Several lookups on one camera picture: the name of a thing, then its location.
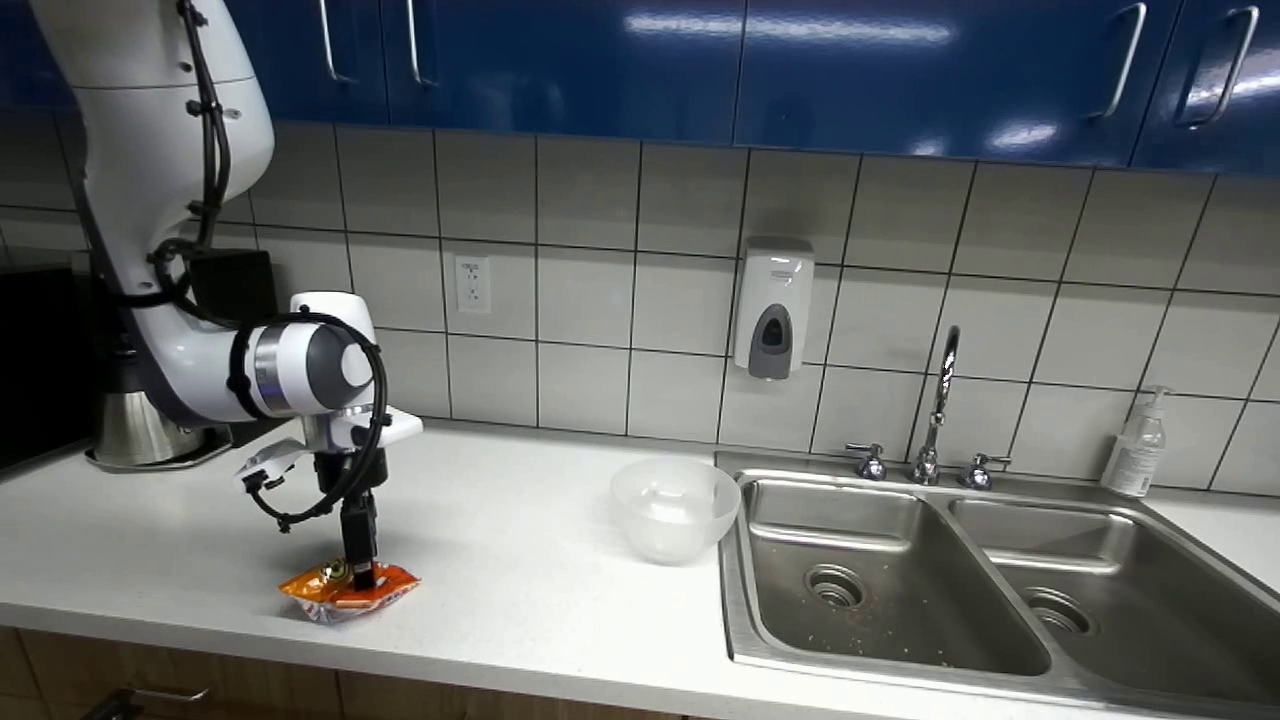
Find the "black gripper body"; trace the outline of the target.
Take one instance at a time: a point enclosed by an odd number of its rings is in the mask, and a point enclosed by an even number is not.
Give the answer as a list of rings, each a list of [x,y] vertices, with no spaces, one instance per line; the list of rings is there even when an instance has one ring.
[[[374,547],[374,489],[387,479],[387,458],[319,451],[313,461],[319,476],[319,507],[340,513],[340,539],[349,552]]]

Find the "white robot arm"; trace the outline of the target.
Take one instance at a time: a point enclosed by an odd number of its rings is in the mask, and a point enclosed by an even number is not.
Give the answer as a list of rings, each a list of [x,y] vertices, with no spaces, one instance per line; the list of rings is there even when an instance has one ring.
[[[281,533],[340,513],[343,568],[374,583],[387,371],[368,306],[298,292],[240,328],[197,311],[185,258],[270,166],[270,116],[223,0],[26,0],[82,119],[75,207],[139,354],[143,392],[180,423],[298,418],[322,497],[303,513],[248,497]]]

